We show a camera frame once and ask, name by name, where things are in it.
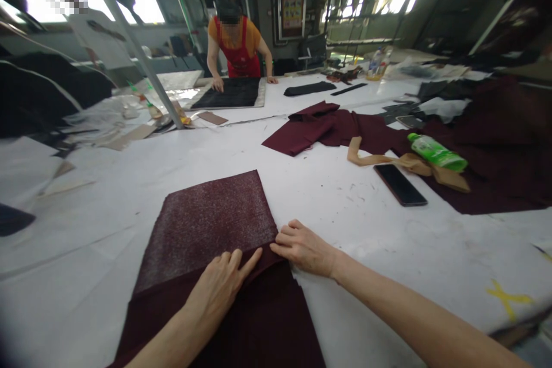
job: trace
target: black hair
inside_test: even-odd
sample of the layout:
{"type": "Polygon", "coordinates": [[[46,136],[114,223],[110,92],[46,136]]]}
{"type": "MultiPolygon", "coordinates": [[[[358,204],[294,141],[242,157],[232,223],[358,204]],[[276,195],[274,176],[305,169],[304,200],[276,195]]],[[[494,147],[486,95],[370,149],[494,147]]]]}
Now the black hair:
{"type": "Polygon", "coordinates": [[[241,0],[214,0],[218,19],[225,24],[237,24],[243,15],[241,0]]]}

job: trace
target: woman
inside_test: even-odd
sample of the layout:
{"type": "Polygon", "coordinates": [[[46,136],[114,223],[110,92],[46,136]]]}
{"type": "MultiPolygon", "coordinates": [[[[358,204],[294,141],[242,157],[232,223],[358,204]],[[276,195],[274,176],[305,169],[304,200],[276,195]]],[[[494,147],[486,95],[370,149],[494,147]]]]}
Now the woman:
{"type": "Polygon", "coordinates": [[[257,52],[266,63],[268,83],[278,83],[272,76],[272,53],[252,21],[243,15],[240,0],[215,0],[217,16],[209,22],[207,66],[213,74],[213,87],[224,92],[224,82],[217,71],[217,58],[222,50],[228,59],[230,78],[260,78],[257,52]]]}

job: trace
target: black phone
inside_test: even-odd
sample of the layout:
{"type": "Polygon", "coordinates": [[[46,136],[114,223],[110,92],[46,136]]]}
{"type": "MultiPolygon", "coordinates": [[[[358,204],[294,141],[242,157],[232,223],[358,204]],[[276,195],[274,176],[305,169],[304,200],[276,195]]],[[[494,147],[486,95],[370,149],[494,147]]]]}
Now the black phone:
{"type": "Polygon", "coordinates": [[[411,207],[427,204],[424,196],[414,188],[394,165],[377,165],[374,169],[402,206],[411,207]]]}

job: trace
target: yellow x mark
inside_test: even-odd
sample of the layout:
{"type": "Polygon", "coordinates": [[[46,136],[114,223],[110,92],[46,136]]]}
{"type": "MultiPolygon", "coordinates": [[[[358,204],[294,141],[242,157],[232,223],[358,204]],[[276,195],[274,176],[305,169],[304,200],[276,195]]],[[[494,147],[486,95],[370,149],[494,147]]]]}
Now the yellow x mark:
{"type": "Polygon", "coordinates": [[[512,307],[510,306],[510,302],[534,303],[534,300],[531,299],[531,297],[527,296],[527,295],[509,295],[509,294],[506,294],[506,292],[504,292],[502,290],[502,287],[499,285],[499,283],[496,280],[492,279],[492,281],[493,281],[493,285],[495,286],[494,290],[493,289],[487,289],[487,293],[492,295],[492,296],[496,296],[497,298],[500,299],[500,301],[504,305],[504,309],[506,309],[506,313],[508,314],[508,316],[509,316],[509,318],[512,322],[516,321],[516,315],[513,312],[512,307]]]}

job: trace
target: workbench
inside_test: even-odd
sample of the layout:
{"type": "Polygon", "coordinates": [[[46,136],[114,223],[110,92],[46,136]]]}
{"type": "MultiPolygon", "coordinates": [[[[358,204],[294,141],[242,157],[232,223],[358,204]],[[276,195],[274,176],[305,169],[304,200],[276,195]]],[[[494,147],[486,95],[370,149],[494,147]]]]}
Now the workbench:
{"type": "MultiPolygon", "coordinates": [[[[347,161],[346,147],[316,143],[292,158],[262,146],[287,115],[309,105],[326,100],[377,114],[404,93],[417,93],[420,84],[384,80],[336,97],[334,91],[283,96],[289,86],[321,78],[267,85],[263,108],[215,110],[229,120],[222,126],[169,132],[122,152],[85,147],[72,153],[76,169],[58,179],[94,183],[39,199],[35,223],[0,240],[7,349],[31,367],[110,364],[165,196],[251,170],[259,172],[279,227],[299,219],[332,246],[486,333],[552,305],[552,262],[531,245],[550,238],[552,209],[461,215],[407,173],[428,205],[405,208],[373,167],[347,161]],[[520,295],[532,302],[516,301],[520,295]]],[[[421,365],[389,327],[336,283],[297,269],[293,274],[328,367],[421,365]]]]}

